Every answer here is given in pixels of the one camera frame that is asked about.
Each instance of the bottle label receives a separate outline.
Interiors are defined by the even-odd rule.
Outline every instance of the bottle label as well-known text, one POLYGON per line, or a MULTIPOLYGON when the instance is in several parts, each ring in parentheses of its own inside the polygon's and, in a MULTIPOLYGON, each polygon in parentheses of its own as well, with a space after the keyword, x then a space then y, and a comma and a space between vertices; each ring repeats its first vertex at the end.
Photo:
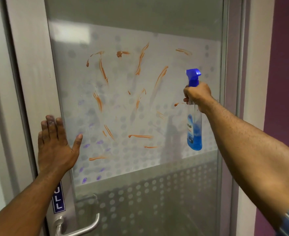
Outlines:
POLYGON ((187 138, 191 143, 194 143, 194 125, 193 125, 193 117, 191 114, 188 115, 188 119, 187 119, 187 127, 188 127, 188 131, 187 131, 187 138))

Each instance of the blue spray nozzle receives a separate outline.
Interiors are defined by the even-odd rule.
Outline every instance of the blue spray nozzle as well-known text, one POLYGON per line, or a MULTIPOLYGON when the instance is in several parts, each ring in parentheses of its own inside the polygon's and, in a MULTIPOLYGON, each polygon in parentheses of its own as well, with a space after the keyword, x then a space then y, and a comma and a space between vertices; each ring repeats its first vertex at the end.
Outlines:
POLYGON ((199 85, 199 76, 201 75, 198 69, 188 69, 186 70, 186 75, 189 79, 189 87, 197 87, 199 85))

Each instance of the blue liquid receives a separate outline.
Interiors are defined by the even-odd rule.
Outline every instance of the blue liquid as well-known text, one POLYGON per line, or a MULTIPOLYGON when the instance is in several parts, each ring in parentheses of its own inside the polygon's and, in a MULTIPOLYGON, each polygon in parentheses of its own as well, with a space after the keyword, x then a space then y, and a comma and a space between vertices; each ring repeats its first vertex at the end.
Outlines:
POLYGON ((191 139, 189 139, 188 135, 187 144, 190 146, 191 149, 199 151, 202 149, 201 131, 197 124, 193 124, 193 126, 194 126, 194 139, 193 142, 191 142, 191 139))

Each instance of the white frosted panel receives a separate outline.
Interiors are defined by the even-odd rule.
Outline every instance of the white frosted panel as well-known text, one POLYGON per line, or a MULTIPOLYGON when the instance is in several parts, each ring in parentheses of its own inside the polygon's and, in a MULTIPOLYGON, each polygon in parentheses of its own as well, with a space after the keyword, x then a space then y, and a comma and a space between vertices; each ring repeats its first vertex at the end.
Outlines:
POLYGON ((188 82, 185 70, 191 68, 201 70, 200 80, 219 98, 220 42, 71 22, 51 22, 50 31, 68 140, 72 144, 77 134, 84 135, 73 170, 76 186, 217 149, 205 115, 202 150, 194 151, 187 145, 187 108, 182 102, 188 82), (72 26, 76 34, 70 34, 72 26), (147 43, 141 72, 135 75, 147 43), (178 48, 192 55, 175 51, 178 48), (108 84, 99 68, 100 55, 90 57, 99 51, 104 51, 102 65, 108 84), (118 58, 117 51, 130 54, 118 58), (165 66, 166 74, 154 97, 165 66), (102 112, 94 93, 102 101, 102 112), (106 158, 89 161, 99 156, 106 158))

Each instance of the glass panel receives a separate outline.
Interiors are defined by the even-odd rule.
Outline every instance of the glass panel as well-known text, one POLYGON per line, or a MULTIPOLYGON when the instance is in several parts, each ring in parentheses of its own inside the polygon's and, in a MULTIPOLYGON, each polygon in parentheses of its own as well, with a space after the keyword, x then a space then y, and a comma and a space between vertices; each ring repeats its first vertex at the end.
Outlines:
POLYGON ((187 144, 186 69, 220 96, 223 0, 46 0, 72 171, 90 235, 214 235, 217 145, 187 144))

